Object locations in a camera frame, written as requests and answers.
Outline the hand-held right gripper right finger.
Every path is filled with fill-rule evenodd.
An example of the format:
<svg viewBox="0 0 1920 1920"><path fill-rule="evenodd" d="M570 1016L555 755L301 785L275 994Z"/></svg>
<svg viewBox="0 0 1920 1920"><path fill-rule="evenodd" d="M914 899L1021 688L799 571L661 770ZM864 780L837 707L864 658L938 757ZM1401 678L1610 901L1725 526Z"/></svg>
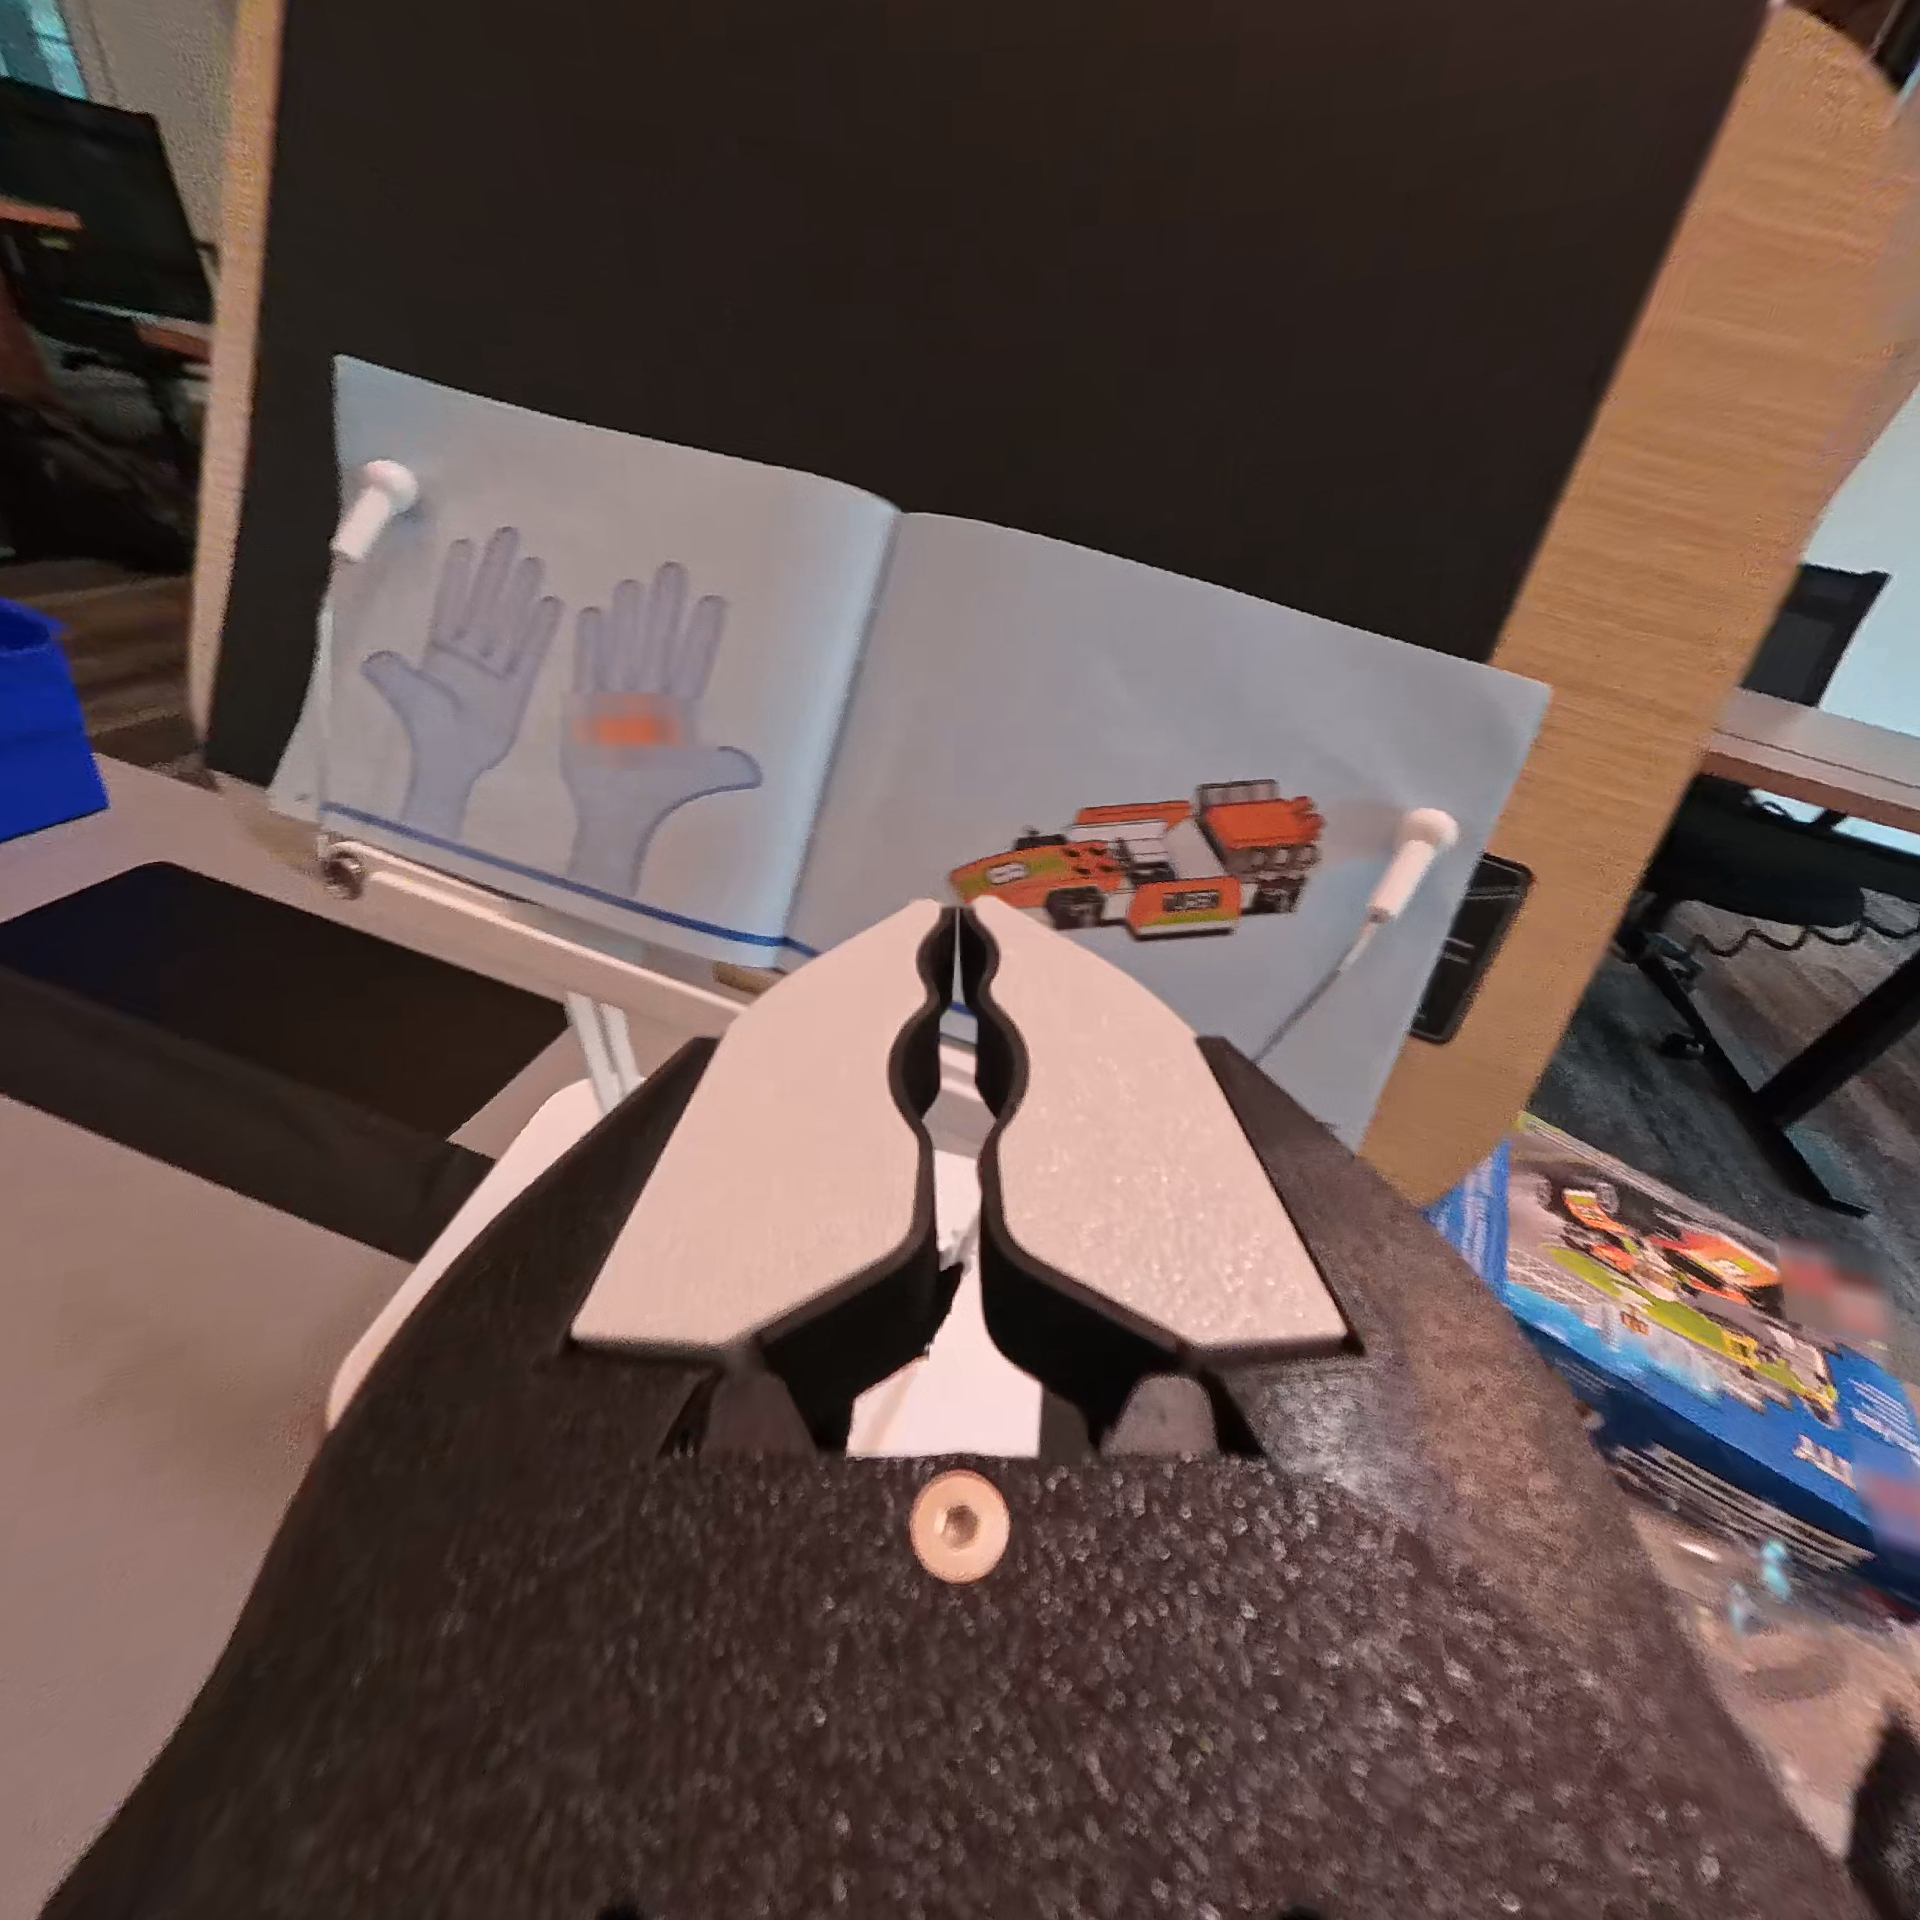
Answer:
<svg viewBox="0 0 1920 1920"><path fill-rule="evenodd" d="M980 1302L996 1348L1077 1410L1153 1377L1353 1345L1203 1040L1132 976L1002 901L963 909Z"/></svg>

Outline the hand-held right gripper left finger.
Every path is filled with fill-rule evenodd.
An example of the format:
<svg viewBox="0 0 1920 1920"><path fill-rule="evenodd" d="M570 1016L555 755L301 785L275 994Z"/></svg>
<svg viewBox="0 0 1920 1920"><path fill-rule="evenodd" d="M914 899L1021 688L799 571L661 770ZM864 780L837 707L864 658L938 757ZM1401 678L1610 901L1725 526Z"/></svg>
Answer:
<svg viewBox="0 0 1920 1920"><path fill-rule="evenodd" d="M852 1404L945 1320L929 1110L955 924L914 901L714 1044L570 1337Z"/></svg>

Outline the white book stand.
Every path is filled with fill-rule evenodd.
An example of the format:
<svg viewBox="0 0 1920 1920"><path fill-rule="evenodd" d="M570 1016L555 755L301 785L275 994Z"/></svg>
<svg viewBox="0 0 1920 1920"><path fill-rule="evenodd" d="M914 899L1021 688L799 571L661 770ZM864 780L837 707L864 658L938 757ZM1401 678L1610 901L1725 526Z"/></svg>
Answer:
<svg viewBox="0 0 1920 1920"><path fill-rule="evenodd" d="M1328 986L1357 962L1383 925L1405 912L1426 874L1455 848L1457 838L1457 819L1440 806L1418 806L1401 816L1394 853L1369 897L1352 947L1328 974ZM368 867L368 882L387 899L410 899L441 925L466 924L473 939L492 954L506 950L514 962L565 988L567 1020L581 1042L602 1114L640 1083L627 1020L629 1004L661 1004L658 1018L676 1025L692 1025L695 1018L730 1025L739 1016L739 1002L698 989L661 972L658 965L640 960L637 947L611 928L539 902L517 902L480 891L396 856L333 843L327 853L327 884L340 893L349 891L362 882L359 864ZM453 1226L435 1240L410 1281L340 1363L327 1390L327 1429L346 1417L381 1353L428 1292L450 1272L456 1258L473 1245L480 1229L572 1140L575 1133L560 1136L541 1114L531 1123L529 1136L511 1148L507 1168L488 1176L479 1198L461 1204ZM852 1451L857 1457L933 1457L938 1451L1036 1457L1043 1393L1040 1384L1020 1374L989 1340L977 1260L979 1214L948 1210L945 1222L955 1228L947 1249L961 1265L955 1322L933 1337L929 1357L913 1361L856 1404Z"/></svg>

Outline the instruction booklet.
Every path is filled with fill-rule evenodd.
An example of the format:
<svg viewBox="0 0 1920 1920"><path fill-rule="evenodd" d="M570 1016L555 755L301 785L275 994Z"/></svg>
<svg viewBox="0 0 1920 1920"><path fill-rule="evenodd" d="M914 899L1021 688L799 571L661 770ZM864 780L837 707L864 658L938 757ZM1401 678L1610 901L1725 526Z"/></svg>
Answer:
<svg viewBox="0 0 1920 1920"><path fill-rule="evenodd" d="M745 970L1002 902L1360 1145L1543 685L355 360L333 446L279 814Z"/></svg>

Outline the blue cardboard box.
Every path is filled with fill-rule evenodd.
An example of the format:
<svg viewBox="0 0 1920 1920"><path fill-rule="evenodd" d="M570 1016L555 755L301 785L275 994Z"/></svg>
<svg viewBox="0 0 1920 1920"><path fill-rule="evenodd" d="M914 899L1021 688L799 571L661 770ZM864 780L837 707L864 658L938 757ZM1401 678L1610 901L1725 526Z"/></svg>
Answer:
<svg viewBox="0 0 1920 1920"><path fill-rule="evenodd" d="M1915 1386L1855 1282L1537 1118L1426 1210L1644 1499L1915 1617Z"/></svg>

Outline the blue storage bin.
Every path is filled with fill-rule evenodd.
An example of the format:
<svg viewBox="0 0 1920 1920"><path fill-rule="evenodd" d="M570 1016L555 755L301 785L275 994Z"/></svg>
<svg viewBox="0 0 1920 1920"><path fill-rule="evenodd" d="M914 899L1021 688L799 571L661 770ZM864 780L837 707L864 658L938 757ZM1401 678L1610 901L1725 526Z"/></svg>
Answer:
<svg viewBox="0 0 1920 1920"><path fill-rule="evenodd" d="M61 626L3 602L3 842L109 806Z"/></svg>

